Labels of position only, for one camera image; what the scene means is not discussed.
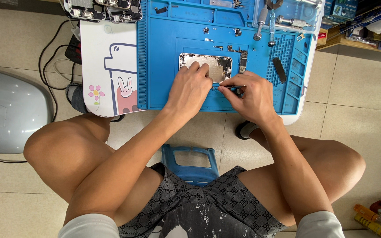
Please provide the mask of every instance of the leg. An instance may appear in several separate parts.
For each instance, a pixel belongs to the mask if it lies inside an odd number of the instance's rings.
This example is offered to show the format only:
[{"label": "leg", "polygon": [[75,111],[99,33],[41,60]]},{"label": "leg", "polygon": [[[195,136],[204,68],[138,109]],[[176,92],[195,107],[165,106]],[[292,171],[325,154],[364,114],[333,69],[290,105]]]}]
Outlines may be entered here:
[{"label": "leg", "polygon": [[[259,128],[251,132],[249,137],[269,150]],[[332,140],[291,137],[317,175],[331,203],[351,190],[361,178],[365,162],[353,149]],[[275,164],[271,164],[252,169],[240,173],[238,177],[273,216],[284,225],[291,226],[295,220],[283,197],[275,167]]]},{"label": "leg", "polygon": [[[80,183],[115,151],[105,144],[111,119],[87,113],[50,123],[28,139],[24,157],[41,179],[69,202]],[[145,168],[124,201],[127,206],[122,205],[116,213],[117,225],[135,217],[161,181],[160,174]]]}]

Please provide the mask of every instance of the blue plastic stool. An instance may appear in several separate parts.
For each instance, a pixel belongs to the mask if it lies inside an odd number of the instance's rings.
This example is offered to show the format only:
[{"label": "blue plastic stool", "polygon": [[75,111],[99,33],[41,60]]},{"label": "blue plastic stool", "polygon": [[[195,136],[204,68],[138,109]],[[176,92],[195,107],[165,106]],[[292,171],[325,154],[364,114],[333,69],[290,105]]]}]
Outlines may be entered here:
[{"label": "blue plastic stool", "polygon": [[[202,149],[198,147],[171,147],[169,144],[164,144],[161,147],[162,158],[161,162],[171,170],[175,175],[193,186],[204,187],[211,181],[219,177],[219,170],[215,161],[215,150],[212,148]],[[196,151],[208,156],[209,168],[198,166],[184,166],[176,163],[175,151]]]}]

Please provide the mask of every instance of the tile floor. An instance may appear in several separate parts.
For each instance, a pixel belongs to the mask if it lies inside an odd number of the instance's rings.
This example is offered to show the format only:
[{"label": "tile floor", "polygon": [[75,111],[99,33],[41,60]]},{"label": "tile floor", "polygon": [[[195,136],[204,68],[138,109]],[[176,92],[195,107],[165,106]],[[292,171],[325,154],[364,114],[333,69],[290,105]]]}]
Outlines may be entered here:
[{"label": "tile floor", "polygon": [[[41,84],[37,71],[40,52],[66,18],[0,9],[1,14],[5,17],[0,18],[0,71]],[[44,61],[56,46],[69,42],[68,25],[62,27],[48,48]],[[63,52],[56,59],[64,58]],[[70,63],[60,62],[58,68],[69,76]],[[78,66],[75,80],[80,81],[80,74]],[[67,83],[54,73],[51,64],[47,76],[54,86]],[[55,91],[55,95],[59,103],[57,120],[80,114],[70,107],[63,91]],[[119,148],[156,114],[157,111],[133,113],[121,123],[112,124],[108,144]],[[234,137],[234,127],[242,121],[233,113],[199,113],[168,143],[214,148],[221,174],[234,165],[252,169],[271,164],[271,155],[257,143]],[[352,220],[353,205],[369,206],[381,199],[381,62],[316,52],[302,116],[287,128],[297,136],[341,141],[364,157],[367,169],[363,178],[333,204],[344,230],[362,229]],[[159,151],[148,165],[160,157]],[[0,154],[0,158],[20,160],[23,155]],[[40,180],[29,164],[0,163],[0,237],[55,237],[66,208],[67,203]],[[283,232],[277,237],[294,235]],[[355,237],[353,232],[346,235]]]}]

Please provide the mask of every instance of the orange bottle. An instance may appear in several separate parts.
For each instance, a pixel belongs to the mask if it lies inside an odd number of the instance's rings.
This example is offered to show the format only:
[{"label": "orange bottle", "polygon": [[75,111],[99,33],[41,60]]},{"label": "orange bottle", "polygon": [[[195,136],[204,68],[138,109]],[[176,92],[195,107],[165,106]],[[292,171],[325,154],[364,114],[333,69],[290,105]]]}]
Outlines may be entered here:
[{"label": "orange bottle", "polygon": [[375,212],[373,212],[372,210],[360,205],[360,204],[357,204],[354,206],[353,208],[357,213],[359,214],[363,214],[364,217],[366,217],[368,220],[372,221],[372,222],[375,222],[377,219],[380,218],[380,216],[378,214],[376,214]]}]

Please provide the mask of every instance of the hand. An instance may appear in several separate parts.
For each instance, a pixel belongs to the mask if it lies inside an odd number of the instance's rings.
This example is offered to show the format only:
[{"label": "hand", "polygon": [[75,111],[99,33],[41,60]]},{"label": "hand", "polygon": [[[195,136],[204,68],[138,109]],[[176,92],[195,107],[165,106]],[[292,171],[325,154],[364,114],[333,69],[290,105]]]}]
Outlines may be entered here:
[{"label": "hand", "polygon": [[174,78],[164,109],[183,116],[186,122],[194,117],[213,86],[208,73],[209,65],[206,63],[201,67],[198,62],[193,62],[189,68],[183,66]]},{"label": "hand", "polygon": [[[246,85],[242,98],[236,96],[227,85]],[[229,100],[232,107],[246,120],[256,123],[261,129],[281,118],[274,111],[273,85],[255,73],[245,71],[220,83],[218,90]]]}]

